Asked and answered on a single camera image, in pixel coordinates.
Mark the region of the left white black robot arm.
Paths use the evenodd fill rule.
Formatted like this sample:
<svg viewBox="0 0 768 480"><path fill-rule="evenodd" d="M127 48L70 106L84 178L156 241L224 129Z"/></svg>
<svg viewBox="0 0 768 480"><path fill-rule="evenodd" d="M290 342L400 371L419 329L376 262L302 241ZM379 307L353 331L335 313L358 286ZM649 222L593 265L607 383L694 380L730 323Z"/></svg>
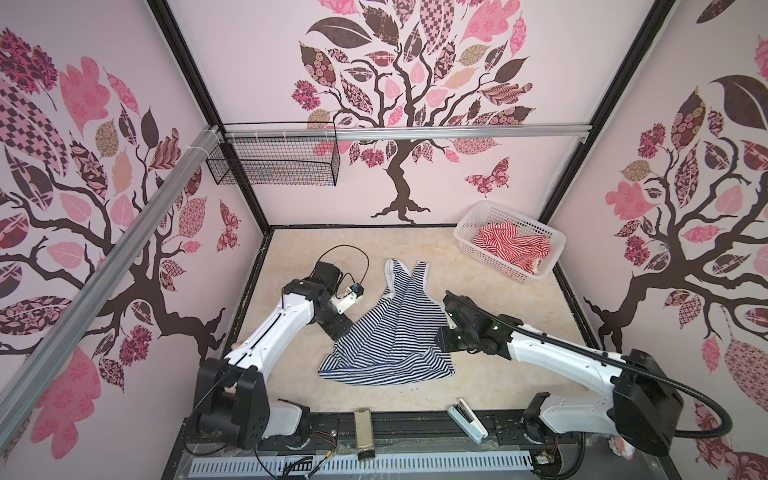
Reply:
<svg viewBox="0 0 768 480"><path fill-rule="evenodd" d="M252 449L270 437L300 433L309 409L288 401L271 401L267 381L278 360L308 325L319 326L337 341L351 330L346 311L364 295L354 281L338 292L344 275L319 261L311 274L294 279L280 293L267 319L221 359L208 359L198 370L194 406L187 428L215 443Z"/></svg>

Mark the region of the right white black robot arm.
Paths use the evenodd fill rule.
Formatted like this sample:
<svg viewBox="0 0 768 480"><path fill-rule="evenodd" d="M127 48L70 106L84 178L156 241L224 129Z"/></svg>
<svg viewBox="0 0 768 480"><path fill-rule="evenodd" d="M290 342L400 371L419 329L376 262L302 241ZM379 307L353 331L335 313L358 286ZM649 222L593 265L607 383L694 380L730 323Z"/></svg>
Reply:
<svg viewBox="0 0 768 480"><path fill-rule="evenodd" d="M669 453L683 400L650 354L632 350L622 355L578 345L518 318L493 315L452 292L446 292L443 304L448 324L436 337L443 351L530 364L583 388L581 396L537 393L523 422L531 438L605 434L657 457Z"/></svg>

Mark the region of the navy white striped tank top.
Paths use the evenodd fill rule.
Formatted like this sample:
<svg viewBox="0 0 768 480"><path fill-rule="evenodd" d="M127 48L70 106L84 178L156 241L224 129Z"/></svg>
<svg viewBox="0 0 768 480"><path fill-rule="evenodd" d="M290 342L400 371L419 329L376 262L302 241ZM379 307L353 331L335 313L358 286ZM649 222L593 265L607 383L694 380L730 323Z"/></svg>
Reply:
<svg viewBox="0 0 768 480"><path fill-rule="evenodd" d="M409 269L402 261L389 259L384 273L382 296L335 342L319 366L319 377L375 387L452 377L451 356L437 344L448 315L428 294L429 264L419 262Z"/></svg>

